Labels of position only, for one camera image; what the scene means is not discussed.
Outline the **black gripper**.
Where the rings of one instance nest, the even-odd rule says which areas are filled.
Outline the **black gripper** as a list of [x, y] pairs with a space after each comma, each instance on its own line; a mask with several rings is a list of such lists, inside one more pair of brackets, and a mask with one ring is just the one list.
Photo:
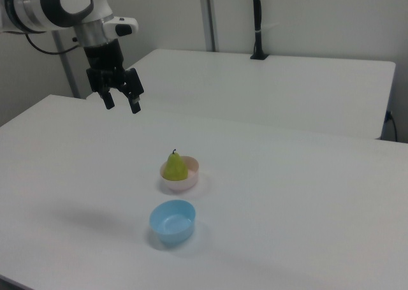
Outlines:
[[86, 70], [92, 92], [97, 92], [103, 100], [106, 109], [112, 109], [115, 104], [110, 88], [121, 86], [121, 93], [127, 97], [132, 113], [141, 111], [140, 95], [144, 89], [138, 73], [134, 68], [123, 68], [124, 57], [118, 40], [104, 45], [84, 48], [90, 68]]

